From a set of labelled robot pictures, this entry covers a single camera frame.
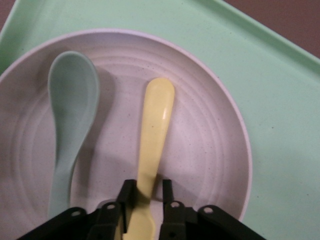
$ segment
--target plate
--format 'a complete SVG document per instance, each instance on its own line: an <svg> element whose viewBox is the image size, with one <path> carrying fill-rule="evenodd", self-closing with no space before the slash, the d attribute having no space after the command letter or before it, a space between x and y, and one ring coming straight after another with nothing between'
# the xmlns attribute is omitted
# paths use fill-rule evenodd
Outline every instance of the plate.
<svg viewBox="0 0 320 240"><path fill-rule="evenodd" d="M164 77L175 87L175 102L151 201L158 228L162 179L172 180L175 198L188 207L213 204L243 218L252 183L250 142L219 78L164 39L89 29L34 48L0 77L1 239L18 238L47 220L55 157L48 72L54 58L69 50L92 60L101 90L74 170L72 207L90 213L101 201L115 199L124 180L137 177L146 85Z"/></svg>

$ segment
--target yellow spoon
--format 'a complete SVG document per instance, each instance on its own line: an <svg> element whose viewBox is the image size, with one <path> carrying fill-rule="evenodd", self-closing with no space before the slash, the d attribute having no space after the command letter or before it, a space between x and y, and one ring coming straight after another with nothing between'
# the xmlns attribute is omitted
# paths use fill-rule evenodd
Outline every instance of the yellow spoon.
<svg viewBox="0 0 320 240"><path fill-rule="evenodd" d="M137 177L137 202L133 209L124 240L153 240L155 221L150 200L157 176L159 161L167 135L175 89L166 78L156 78L146 87Z"/></svg>

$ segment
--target brown surface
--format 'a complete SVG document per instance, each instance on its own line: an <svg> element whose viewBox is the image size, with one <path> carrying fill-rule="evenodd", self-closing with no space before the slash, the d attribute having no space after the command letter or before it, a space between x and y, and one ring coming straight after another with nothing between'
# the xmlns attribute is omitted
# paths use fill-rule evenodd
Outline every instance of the brown surface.
<svg viewBox="0 0 320 240"><path fill-rule="evenodd" d="M320 0L225 1L320 58ZM14 2L0 0L0 29Z"/></svg>

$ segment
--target spoon handle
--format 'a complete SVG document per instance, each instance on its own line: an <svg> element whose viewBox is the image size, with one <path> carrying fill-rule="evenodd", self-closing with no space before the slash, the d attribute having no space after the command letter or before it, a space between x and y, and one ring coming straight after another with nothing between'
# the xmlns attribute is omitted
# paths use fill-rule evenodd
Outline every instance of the spoon handle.
<svg viewBox="0 0 320 240"><path fill-rule="evenodd" d="M174 97L174 86L166 78L156 78L146 88L140 136L137 189L139 195L147 201L151 199L157 176Z"/></svg>
<svg viewBox="0 0 320 240"><path fill-rule="evenodd" d="M70 207L70 188L72 174L69 171L56 169L50 193L48 218L51 219Z"/></svg>

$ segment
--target ceramic plate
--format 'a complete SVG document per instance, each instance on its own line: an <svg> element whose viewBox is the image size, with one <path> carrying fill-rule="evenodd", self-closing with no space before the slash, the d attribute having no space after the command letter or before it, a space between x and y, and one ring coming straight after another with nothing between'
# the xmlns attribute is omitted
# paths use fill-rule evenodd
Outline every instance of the ceramic plate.
<svg viewBox="0 0 320 240"><path fill-rule="evenodd" d="M93 61L101 90L74 170L72 207L90 213L115 199L124 180L136 178L146 85L165 77L175 87L175 102L151 203L156 224L162 222L162 179L172 180L175 198L186 206L213 204L242 219L252 181L250 143L222 82L166 40L92 29L40 45L0 77L0 239L18 238L47 220L55 157L48 71L68 50Z"/></svg>

